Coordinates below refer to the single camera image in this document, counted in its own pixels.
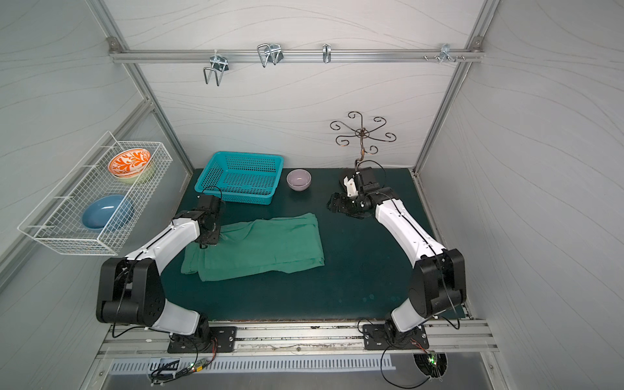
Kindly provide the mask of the green long pants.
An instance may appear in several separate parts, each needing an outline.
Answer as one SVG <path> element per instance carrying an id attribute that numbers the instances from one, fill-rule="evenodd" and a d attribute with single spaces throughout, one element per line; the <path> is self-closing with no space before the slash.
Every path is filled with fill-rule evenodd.
<path id="1" fill-rule="evenodd" d="M 318 225 L 312 213 L 224 225 L 216 245 L 187 245 L 180 272 L 216 282 L 322 267 L 325 256 Z"/>

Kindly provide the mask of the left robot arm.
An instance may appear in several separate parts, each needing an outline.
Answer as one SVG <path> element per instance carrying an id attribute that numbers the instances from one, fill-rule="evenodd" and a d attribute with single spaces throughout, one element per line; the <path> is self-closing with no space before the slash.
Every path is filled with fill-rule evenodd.
<path id="1" fill-rule="evenodd" d="M 214 245 L 219 240 L 224 201 L 200 195 L 197 207 L 182 211 L 139 249 L 102 264 L 96 319 L 130 324 L 182 336 L 198 331 L 201 315 L 167 300 L 161 275 L 188 245 Z"/>

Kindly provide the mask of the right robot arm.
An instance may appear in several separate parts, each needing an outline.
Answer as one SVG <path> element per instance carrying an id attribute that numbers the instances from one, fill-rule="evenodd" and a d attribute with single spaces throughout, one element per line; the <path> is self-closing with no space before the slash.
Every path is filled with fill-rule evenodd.
<path id="1" fill-rule="evenodd" d="M 348 170 L 344 191 L 334 193 L 328 209 L 363 219 L 373 216 L 393 236 L 412 265 L 408 297 L 391 312 L 393 330 L 407 333 L 466 302 L 466 266 L 462 253 L 436 241 L 406 209 L 390 187 L 383 187 L 372 168 Z"/>

